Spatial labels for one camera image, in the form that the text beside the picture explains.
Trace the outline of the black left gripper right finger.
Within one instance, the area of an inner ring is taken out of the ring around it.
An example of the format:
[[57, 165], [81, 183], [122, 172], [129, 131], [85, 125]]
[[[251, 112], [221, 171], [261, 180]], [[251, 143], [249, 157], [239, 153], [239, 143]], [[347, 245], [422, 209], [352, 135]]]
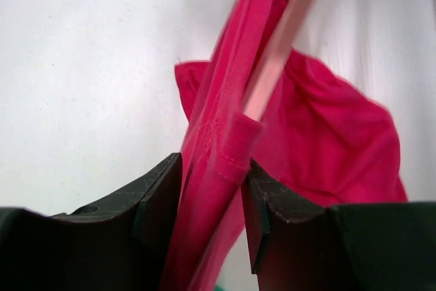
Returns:
[[435, 204], [324, 208], [251, 163], [241, 194], [261, 290], [434, 290]]

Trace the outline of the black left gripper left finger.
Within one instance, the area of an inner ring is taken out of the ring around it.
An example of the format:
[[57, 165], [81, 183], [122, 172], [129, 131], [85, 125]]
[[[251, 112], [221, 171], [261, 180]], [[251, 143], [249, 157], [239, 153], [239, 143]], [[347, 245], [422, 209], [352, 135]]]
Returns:
[[182, 157], [76, 209], [1, 209], [2, 290], [156, 290], [181, 192]]

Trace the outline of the red t shirt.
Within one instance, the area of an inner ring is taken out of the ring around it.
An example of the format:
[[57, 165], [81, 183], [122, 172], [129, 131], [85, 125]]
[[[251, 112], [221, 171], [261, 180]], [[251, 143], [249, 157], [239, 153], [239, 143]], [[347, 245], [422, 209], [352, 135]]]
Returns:
[[237, 0], [210, 61], [178, 64], [189, 126], [183, 182], [161, 290], [212, 290], [245, 226], [240, 187], [255, 160], [321, 206], [404, 202], [390, 114], [321, 61], [293, 51], [261, 121], [247, 81], [288, 0]]

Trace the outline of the pink hanger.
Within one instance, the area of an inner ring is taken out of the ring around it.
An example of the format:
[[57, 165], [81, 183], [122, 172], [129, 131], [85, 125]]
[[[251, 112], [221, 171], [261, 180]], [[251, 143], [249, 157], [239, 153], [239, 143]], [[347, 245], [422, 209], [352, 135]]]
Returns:
[[260, 121], [315, 0], [289, 0], [245, 89], [243, 114]]

